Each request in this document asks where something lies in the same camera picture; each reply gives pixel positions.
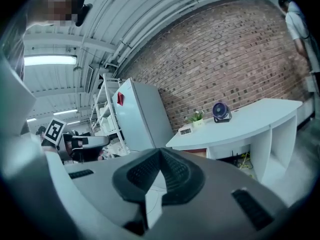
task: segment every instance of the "white plant pot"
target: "white plant pot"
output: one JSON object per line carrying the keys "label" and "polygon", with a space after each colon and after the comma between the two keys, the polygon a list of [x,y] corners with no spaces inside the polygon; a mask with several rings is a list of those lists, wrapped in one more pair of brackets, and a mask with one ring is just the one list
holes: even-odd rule
{"label": "white plant pot", "polygon": [[192,122],[194,128],[200,128],[205,125],[205,121],[203,119],[200,119],[198,121]]}

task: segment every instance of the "desk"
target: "desk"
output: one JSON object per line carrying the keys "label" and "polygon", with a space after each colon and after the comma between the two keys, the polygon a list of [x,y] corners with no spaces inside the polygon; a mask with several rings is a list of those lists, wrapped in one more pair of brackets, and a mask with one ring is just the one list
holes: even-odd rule
{"label": "desk", "polygon": [[301,101],[264,98],[232,111],[230,122],[213,118],[190,135],[177,133],[167,144],[175,150],[206,149],[206,157],[220,159],[221,150],[249,146],[259,182],[283,176],[289,165],[297,133],[297,109]]}

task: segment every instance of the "ceiling light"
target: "ceiling light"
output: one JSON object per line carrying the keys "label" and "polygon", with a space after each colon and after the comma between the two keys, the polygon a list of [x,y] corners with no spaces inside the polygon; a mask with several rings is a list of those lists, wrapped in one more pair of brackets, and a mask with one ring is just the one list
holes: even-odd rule
{"label": "ceiling light", "polygon": [[30,119],[27,119],[27,122],[32,122],[32,121],[36,121],[37,119],[36,118],[30,118]]}
{"label": "ceiling light", "polygon": [[62,115],[62,114],[72,113],[72,112],[78,112],[78,109],[72,109],[72,110],[67,110],[67,111],[56,112],[56,113],[53,113],[53,115],[57,116],[57,115]]}
{"label": "ceiling light", "polygon": [[45,64],[68,64],[75,65],[77,56],[75,55],[32,55],[24,57],[25,66],[45,65]]}
{"label": "ceiling light", "polygon": [[68,122],[67,125],[73,125],[73,124],[77,124],[77,123],[80,123],[80,121]]}

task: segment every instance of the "white refrigerator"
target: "white refrigerator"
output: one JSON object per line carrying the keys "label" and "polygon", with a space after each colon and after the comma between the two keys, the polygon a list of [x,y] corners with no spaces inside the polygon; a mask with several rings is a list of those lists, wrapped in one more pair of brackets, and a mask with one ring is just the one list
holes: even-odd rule
{"label": "white refrigerator", "polygon": [[[118,93],[123,105],[117,103]],[[125,142],[130,151],[166,147],[174,136],[158,89],[149,84],[126,80],[112,101]]]}

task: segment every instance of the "ceiling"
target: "ceiling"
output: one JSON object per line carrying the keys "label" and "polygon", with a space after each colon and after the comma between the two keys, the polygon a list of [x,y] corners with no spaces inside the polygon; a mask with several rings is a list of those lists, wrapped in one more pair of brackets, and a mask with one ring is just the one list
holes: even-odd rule
{"label": "ceiling", "polygon": [[[131,58],[161,29],[184,14],[218,0],[85,0],[93,8],[81,27],[33,26],[24,38],[25,55],[68,54],[77,65],[26,66],[24,82],[37,97],[28,118],[32,132],[47,126],[54,112],[78,109],[59,115],[66,122],[87,122],[92,95],[84,92],[89,65],[116,76]],[[99,76],[93,76],[91,84]]]}

